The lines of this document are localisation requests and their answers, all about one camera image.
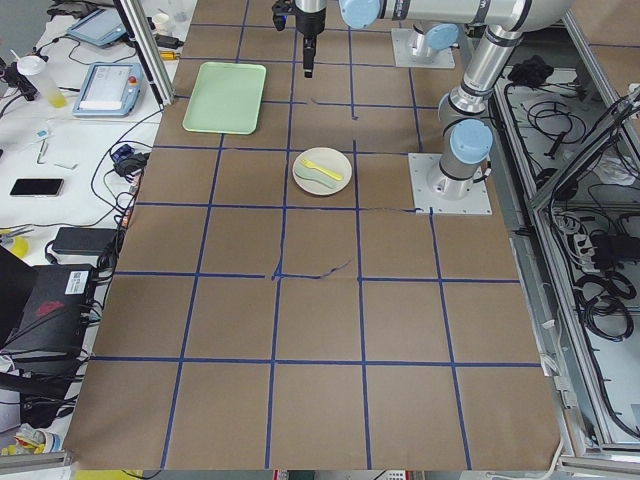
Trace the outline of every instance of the white label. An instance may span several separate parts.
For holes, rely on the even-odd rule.
[[[71,272],[65,295],[77,295],[84,292],[84,287],[89,279],[89,272]]]

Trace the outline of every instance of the light green rectangular tray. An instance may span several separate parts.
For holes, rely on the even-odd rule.
[[[182,126],[190,132],[252,133],[266,74],[262,65],[203,63]]]

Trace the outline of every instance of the blue joint cap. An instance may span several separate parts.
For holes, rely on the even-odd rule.
[[[380,15],[380,0],[340,0],[340,13],[351,28],[367,28]]]
[[[449,143],[458,160],[467,165],[475,165],[489,155],[493,134],[480,120],[463,120],[454,127]]]
[[[444,50],[458,41],[458,26],[453,23],[436,25],[426,34],[427,45],[434,50]]]

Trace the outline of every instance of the white cable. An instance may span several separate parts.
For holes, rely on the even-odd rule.
[[[487,472],[487,477],[489,478],[499,478],[502,480],[547,480],[556,469],[556,464],[558,463],[558,459],[560,458],[560,454],[562,453],[562,438],[560,439],[560,443],[558,443],[558,448],[556,448],[556,453],[553,454],[553,460],[551,460],[551,466],[549,466],[549,470],[547,470],[543,475],[539,477],[510,477],[508,475],[495,475],[493,473]]]

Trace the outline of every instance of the round plate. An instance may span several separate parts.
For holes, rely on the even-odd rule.
[[[339,173],[340,175],[342,175],[342,180],[337,181],[337,180],[329,179],[329,181],[333,181],[336,184],[336,188],[329,188],[315,180],[300,178],[298,175],[296,175],[295,172],[298,168],[307,169],[307,167],[299,165],[303,159],[311,160],[312,162],[314,162],[320,167],[324,167],[333,172]],[[300,186],[300,188],[314,195],[322,195],[322,196],[333,195],[334,193],[338,193],[340,190],[342,190],[344,187],[346,187],[349,184],[349,182],[351,181],[351,174],[352,174],[351,163],[349,163],[349,159],[339,151],[334,150],[333,148],[326,148],[326,147],[311,148],[309,150],[302,152],[300,155],[298,155],[298,157],[293,162],[292,172],[293,172],[293,179]],[[323,173],[320,173],[318,170],[313,170],[313,172],[318,173],[320,175],[324,175]]]

